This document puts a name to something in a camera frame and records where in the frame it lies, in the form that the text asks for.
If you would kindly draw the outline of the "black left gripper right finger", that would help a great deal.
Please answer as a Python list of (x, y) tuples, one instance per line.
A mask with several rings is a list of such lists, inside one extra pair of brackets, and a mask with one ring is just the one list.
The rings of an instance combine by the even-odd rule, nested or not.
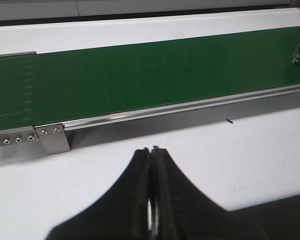
[(203, 194), (166, 149), (151, 151), (158, 240), (300, 240), (300, 195), (228, 211)]

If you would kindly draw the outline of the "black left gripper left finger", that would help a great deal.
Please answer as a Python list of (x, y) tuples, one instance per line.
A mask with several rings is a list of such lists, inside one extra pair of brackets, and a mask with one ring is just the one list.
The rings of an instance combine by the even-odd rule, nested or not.
[(81, 213), (54, 227), (49, 240), (147, 240), (150, 153), (138, 149), (112, 187)]

